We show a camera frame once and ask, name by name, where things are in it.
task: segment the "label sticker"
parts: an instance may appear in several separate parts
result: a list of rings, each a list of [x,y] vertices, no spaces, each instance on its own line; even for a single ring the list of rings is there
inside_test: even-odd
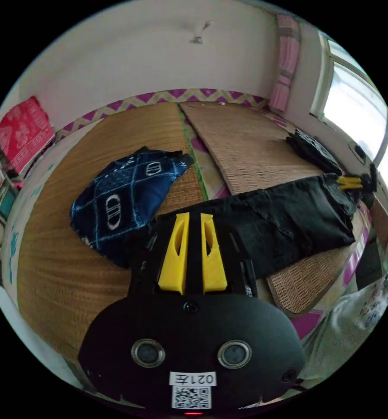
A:
[[[179,387],[213,387],[217,385],[213,372],[173,372],[169,374],[169,385]]]
[[[211,387],[172,387],[172,409],[211,409]]]

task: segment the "black jeans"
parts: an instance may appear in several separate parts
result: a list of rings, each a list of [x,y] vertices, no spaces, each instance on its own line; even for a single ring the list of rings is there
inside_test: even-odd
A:
[[[356,198],[344,194],[333,173],[214,199],[161,215],[207,213],[239,233],[257,278],[300,259],[355,241],[352,219]]]

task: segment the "woven bamboo mat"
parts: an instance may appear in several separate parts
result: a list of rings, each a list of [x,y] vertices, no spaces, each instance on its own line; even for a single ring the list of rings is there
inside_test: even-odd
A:
[[[232,194],[322,174],[286,143],[288,131],[237,104],[182,103]]]
[[[288,132],[242,105],[182,103],[181,109],[198,132],[232,194],[269,188],[322,174],[297,156],[285,141]],[[354,219],[354,235],[363,220]],[[267,278],[277,306],[294,317],[309,311],[335,282],[352,246],[320,253]]]
[[[144,145],[188,152],[176,104],[143,106],[100,122],[54,170],[26,225],[17,274],[19,309],[34,331],[71,362],[77,361],[95,316],[127,295],[130,271],[80,240],[70,227],[70,206],[111,161]],[[174,183],[159,213],[202,200],[191,167]]]

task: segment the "green tape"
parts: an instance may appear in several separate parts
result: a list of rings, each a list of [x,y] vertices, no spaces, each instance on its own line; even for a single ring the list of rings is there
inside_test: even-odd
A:
[[[179,117],[181,118],[181,123],[182,123],[182,128],[184,130],[185,138],[188,142],[189,153],[191,157],[194,159],[194,168],[195,168],[195,172],[197,173],[199,187],[201,189],[201,193],[203,195],[204,201],[208,201],[209,198],[208,198],[206,186],[204,184],[204,178],[199,168],[198,159],[197,159],[197,156],[195,155],[194,147],[192,146],[191,138],[189,137],[189,133],[184,122],[185,114],[182,112],[181,108],[179,107],[178,107],[178,111],[179,111]]]

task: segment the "black screw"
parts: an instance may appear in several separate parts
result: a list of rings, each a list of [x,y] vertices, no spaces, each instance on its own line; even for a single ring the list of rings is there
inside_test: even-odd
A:
[[[184,311],[187,313],[196,313],[198,311],[198,305],[193,301],[187,301],[184,304]]]
[[[296,372],[294,370],[288,370],[282,376],[282,381],[284,383],[289,383],[290,381],[294,380],[296,376]]]

